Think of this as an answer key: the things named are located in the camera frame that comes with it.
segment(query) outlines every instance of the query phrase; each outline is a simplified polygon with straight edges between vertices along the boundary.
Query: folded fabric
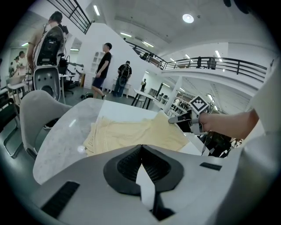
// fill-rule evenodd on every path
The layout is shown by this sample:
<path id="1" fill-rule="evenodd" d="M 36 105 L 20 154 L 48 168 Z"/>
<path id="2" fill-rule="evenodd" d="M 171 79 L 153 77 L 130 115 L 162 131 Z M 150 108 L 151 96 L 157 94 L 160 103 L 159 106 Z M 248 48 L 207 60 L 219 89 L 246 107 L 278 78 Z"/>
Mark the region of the folded fabric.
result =
<path id="1" fill-rule="evenodd" d="M 115 122 L 103 117 L 91 124 L 91 132 L 84 142 L 89 156 L 132 145 L 155 145 L 179 151 L 188 139 L 175 125 L 168 123 L 163 112 L 152 120 Z"/>

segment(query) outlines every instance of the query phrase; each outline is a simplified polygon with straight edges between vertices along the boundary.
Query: jeans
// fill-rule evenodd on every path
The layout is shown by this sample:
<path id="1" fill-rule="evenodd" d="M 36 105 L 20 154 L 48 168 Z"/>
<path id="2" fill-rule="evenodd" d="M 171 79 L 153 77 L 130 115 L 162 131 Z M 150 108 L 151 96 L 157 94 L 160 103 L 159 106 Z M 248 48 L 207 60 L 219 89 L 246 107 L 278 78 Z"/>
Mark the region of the jeans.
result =
<path id="1" fill-rule="evenodd" d="M 120 85 L 120 77 L 117 78 L 116 85 L 115 85 L 115 88 L 114 88 L 114 93 L 113 93 L 114 97 L 116 97 L 116 96 L 122 97 L 126 83 L 127 83 L 127 79 L 122 78 L 121 79 L 122 86 L 121 86 Z"/>

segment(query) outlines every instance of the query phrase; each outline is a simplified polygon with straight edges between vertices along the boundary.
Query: navy shorts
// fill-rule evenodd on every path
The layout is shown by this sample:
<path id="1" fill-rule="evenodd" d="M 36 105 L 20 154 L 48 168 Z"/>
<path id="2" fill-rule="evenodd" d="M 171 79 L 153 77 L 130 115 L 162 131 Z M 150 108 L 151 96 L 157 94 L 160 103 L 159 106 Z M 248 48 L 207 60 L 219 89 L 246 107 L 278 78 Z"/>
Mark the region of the navy shorts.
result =
<path id="1" fill-rule="evenodd" d="M 105 78 L 103 78 L 103 77 L 96 77 L 93 81 L 93 86 L 100 88 L 101 85 L 103 84 L 104 80 L 105 80 Z"/>

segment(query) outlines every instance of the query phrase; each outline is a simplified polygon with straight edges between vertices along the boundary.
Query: railing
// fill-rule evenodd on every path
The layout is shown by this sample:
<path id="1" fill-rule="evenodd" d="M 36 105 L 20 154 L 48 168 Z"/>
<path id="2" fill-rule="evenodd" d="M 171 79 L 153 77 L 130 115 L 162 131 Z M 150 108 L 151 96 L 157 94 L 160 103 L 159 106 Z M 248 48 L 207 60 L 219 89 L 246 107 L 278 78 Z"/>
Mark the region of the railing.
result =
<path id="1" fill-rule="evenodd" d="M 48 0 L 56 8 L 58 8 L 68 19 L 70 19 L 84 34 L 87 33 L 91 26 L 80 5 L 76 0 Z"/>
<path id="2" fill-rule="evenodd" d="M 199 57 L 168 62 L 165 70 L 177 68 L 220 69 L 264 81 L 267 68 L 252 62 L 233 58 Z"/>
<path id="3" fill-rule="evenodd" d="M 162 70 L 165 68 L 167 62 L 164 59 L 160 58 L 159 56 L 155 55 L 154 53 L 152 53 L 138 45 L 130 43 L 129 41 L 126 41 L 126 42 L 133 48 L 133 50 L 137 53 L 137 55 L 141 59 L 143 59 L 151 64 L 154 64 L 155 66 L 157 66 L 158 68 L 160 68 Z"/>

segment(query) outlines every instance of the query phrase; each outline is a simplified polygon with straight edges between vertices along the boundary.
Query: gray floor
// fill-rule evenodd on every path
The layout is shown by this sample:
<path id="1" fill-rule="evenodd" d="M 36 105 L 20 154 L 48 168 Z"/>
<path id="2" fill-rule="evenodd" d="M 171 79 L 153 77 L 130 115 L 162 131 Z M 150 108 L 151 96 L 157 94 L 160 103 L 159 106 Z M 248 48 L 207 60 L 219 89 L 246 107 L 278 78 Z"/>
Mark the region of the gray floor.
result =
<path id="1" fill-rule="evenodd" d="M 66 104 L 68 105 L 76 105 L 81 102 L 82 99 L 80 96 L 89 89 L 84 89 L 81 87 L 76 87 L 72 89 L 74 94 L 66 92 Z M 131 105 L 133 102 L 133 98 L 115 98 L 112 94 L 107 94 L 106 100 L 118 102 L 126 105 Z M 158 112 L 159 108 L 154 105 L 153 102 L 150 103 L 149 110 Z M 7 177 L 7 180 L 10 182 L 12 189 L 15 192 L 28 196 L 34 190 L 39 187 L 39 184 L 34 180 L 32 170 L 34 165 L 34 160 L 27 154 L 27 152 L 22 148 L 17 154 L 16 158 L 12 159 L 6 149 L 4 148 L 3 141 L 5 137 L 12 131 L 15 127 L 15 121 L 11 121 L 5 129 L 0 133 L 0 163 L 2 169 Z M 42 131 L 38 134 L 36 140 L 36 149 L 40 149 L 41 144 L 43 143 L 48 131 L 42 129 Z M 17 130 L 14 136 L 7 143 L 8 150 L 13 153 L 17 147 L 21 144 L 21 132 L 20 128 Z"/>

